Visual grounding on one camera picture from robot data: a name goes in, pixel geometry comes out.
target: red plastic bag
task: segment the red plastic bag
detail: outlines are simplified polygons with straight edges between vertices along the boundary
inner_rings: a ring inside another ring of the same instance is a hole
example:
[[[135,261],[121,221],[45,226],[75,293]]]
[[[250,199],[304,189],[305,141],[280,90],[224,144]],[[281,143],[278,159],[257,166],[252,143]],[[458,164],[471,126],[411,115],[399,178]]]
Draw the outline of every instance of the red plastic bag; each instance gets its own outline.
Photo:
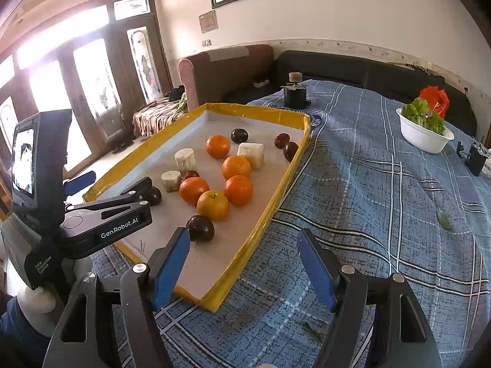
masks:
[[[437,86],[428,86],[421,90],[419,97],[425,99],[430,108],[436,111],[442,119],[445,118],[450,106],[450,100],[445,90],[439,90]]]

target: sofa armrest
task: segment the sofa armrest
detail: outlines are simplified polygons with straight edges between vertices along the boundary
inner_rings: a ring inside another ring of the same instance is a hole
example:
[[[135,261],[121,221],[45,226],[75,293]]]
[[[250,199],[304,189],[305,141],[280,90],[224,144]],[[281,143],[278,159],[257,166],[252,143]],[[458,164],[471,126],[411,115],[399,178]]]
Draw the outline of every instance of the sofa armrest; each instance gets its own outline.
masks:
[[[220,48],[184,58],[179,76],[186,87],[188,110],[206,102],[226,102],[225,95],[266,76],[272,62],[268,44]]]

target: monitor screen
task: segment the monitor screen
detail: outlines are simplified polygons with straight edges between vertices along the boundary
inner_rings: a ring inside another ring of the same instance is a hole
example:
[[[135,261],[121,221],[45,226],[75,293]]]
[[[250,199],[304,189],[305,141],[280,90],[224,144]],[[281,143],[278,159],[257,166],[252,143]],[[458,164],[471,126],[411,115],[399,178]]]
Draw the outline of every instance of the monitor screen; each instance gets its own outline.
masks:
[[[12,148],[12,183],[14,186],[34,196],[34,128],[17,133]]]

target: blue plaid bedspread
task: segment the blue plaid bedspread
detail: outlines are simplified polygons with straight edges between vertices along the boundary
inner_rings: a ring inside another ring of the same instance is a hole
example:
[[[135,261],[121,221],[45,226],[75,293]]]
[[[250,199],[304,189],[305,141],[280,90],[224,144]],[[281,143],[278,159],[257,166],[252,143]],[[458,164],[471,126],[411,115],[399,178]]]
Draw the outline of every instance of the blue plaid bedspread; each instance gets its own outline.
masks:
[[[458,366],[489,320],[491,181],[474,177],[455,149],[439,155],[402,137],[400,102],[369,90],[308,80],[308,148],[262,242],[217,313],[174,298],[156,314],[176,367],[310,367],[332,315],[296,252],[309,228],[342,263],[364,274],[409,280],[438,343],[443,366]],[[251,102],[282,108],[282,92]],[[452,230],[439,225],[437,211]],[[114,248],[93,255],[102,275],[124,272]],[[355,367],[362,367],[375,309],[365,309]],[[131,353],[116,311],[123,367]],[[314,335],[311,330],[319,331]]]

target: white wall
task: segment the white wall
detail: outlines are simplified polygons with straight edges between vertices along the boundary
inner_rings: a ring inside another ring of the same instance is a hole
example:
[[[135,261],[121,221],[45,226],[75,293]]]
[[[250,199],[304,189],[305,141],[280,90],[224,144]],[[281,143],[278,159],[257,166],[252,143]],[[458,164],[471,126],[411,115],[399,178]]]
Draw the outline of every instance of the white wall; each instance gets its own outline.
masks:
[[[278,39],[346,40],[424,58],[491,95],[491,49],[459,0],[240,0],[217,8],[219,28],[206,34],[198,15],[211,9],[210,0],[160,3],[170,61],[204,50],[205,39],[211,39],[211,48]]]

